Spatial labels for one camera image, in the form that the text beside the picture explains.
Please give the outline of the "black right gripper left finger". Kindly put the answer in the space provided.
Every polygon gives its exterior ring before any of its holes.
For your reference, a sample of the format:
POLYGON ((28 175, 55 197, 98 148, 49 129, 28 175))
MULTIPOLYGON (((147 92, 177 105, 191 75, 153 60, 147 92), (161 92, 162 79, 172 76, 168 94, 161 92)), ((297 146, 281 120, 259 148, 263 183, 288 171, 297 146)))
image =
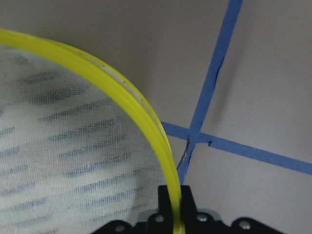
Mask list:
POLYGON ((173 212, 167 185, 160 185, 158 192, 158 213, 165 219, 173 219, 173 212))

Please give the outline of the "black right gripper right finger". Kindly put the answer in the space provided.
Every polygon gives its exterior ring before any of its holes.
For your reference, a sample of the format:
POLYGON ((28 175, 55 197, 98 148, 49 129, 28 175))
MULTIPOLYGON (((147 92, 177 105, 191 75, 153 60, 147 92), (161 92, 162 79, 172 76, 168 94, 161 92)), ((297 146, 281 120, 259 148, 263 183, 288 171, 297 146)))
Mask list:
POLYGON ((181 195, 181 217, 183 219, 196 219, 197 207, 190 186, 181 185, 181 195))

